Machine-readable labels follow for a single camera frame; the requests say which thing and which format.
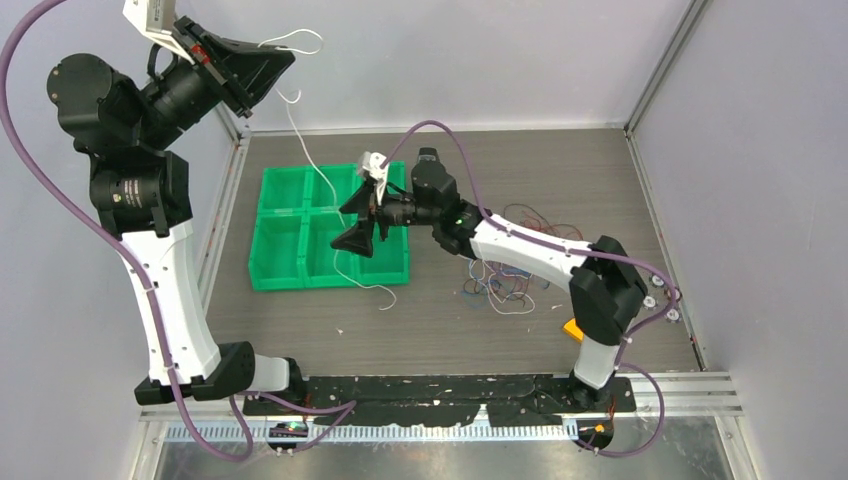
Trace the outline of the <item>aluminium corner post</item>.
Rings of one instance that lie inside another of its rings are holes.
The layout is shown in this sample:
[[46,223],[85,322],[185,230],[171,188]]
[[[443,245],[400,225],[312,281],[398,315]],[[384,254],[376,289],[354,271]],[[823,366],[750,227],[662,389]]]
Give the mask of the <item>aluminium corner post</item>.
[[213,111],[233,142],[239,144],[252,135],[248,122],[234,114],[226,104],[217,105]]

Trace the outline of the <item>yellow triangle block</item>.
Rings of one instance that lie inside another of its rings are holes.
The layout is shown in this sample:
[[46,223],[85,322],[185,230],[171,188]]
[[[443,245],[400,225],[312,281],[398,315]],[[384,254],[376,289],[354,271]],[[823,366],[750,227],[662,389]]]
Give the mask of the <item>yellow triangle block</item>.
[[582,344],[585,338],[583,330],[577,325],[575,318],[568,320],[562,327],[562,331],[578,344]]

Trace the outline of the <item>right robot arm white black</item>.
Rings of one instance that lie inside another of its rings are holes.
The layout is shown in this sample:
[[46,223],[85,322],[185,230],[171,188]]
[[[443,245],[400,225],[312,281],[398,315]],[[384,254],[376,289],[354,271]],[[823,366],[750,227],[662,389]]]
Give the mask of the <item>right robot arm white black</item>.
[[605,403],[624,334],[647,295],[622,245],[608,236],[586,242],[547,235],[462,199],[434,148],[419,150],[410,190],[388,193],[392,184],[384,159],[379,153],[363,154],[363,183],[339,209],[356,220],[332,241],[332,248],[370,258],[375,236],[385,240],[392,227],[428,225],[434,240],[452,255],[505,264],[562,288],[583,334],[567,383],[569,400],[589,411]]

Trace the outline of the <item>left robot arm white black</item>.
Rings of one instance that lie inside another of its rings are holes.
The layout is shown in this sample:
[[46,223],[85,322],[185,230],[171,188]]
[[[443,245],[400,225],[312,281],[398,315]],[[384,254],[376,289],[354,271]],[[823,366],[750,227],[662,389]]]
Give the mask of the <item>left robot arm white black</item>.
[[193,260],[189,165],[170,147],[220,104],[249,116],[295,57],[220,37],[188,17],[176,31],[185,54],[163,71],[150,67],[143,87],[89,53],[64,58],[47,80],[60,127],[89,158],[90,201],[139,304],[149,370],[134,395],[147,406],[262,391],[293,414],[307,398],[295,360],[213,339]]

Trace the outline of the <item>green bin back right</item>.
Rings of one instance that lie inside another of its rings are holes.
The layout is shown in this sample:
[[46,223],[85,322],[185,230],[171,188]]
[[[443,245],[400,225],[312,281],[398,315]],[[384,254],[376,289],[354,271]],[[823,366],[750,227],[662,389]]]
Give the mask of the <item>green bin back right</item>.
[[[389,162],[388,171],[388,186],[385,195],[390,195],[394,191],[394,187],[404,188],[405,166],[399,162]],[[373,184],[371,181],[366,182],[363,178],[363,184]]]

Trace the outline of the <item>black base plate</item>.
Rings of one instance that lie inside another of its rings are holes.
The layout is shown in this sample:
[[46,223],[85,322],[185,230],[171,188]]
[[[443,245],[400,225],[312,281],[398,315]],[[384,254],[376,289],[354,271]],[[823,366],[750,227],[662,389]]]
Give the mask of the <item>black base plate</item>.
[[547,426],[566,414],[606,417],[636,410],[631,382],[614,377],[599,393],[552,374],[313,376],[281,397],[311,409],[353,401],[344,425],[451,427],[484,410],[494,427]]

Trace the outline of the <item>green bin back left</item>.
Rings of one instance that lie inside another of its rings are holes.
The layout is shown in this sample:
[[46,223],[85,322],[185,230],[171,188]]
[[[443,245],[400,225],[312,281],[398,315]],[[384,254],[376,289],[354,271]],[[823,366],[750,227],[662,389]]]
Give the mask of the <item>green bin back left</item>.
[[311,206],[314,171],[309,166],[265,169],[257,205],[259,215],[270,215]]

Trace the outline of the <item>aluminium rail front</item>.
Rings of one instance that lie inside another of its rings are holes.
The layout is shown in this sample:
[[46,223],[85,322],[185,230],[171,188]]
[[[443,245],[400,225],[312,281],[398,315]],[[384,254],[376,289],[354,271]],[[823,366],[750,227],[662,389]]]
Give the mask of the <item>aluminium rail front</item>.
[[494,405],[478,403],[467,408],[460,419],[446,420],[438,426],[424,421],[414,421],[409,426],[388,420],[366,424],[352,414],[333,414],[321,422],[311,417],[283,415],[250,417],[248,428],[243,430],[228,403],[214,401],[195,411],[192,420],[200,436],[212,444],[243,443],[251,436],[274,449],[309,441],[379,444],[546,440],[568,440],[596,448],[628,420],[646,422],[648,435],[658,438],[674,418],[743,414],[725,375],[696,372],[644,377],[626,373],[623,379],[626,384],[616,397],[615,407],[605,407],[599,413],[535,414],[530,407],[519,407],[515,415],[509,416]]

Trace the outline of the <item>black metronome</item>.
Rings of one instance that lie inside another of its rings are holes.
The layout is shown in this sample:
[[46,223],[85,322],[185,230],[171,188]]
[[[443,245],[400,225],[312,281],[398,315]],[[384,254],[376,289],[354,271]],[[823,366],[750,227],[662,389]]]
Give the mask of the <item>black metronome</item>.
[[418,151],[416,163],[440,162],[438,151],[432,147],[422,147]]

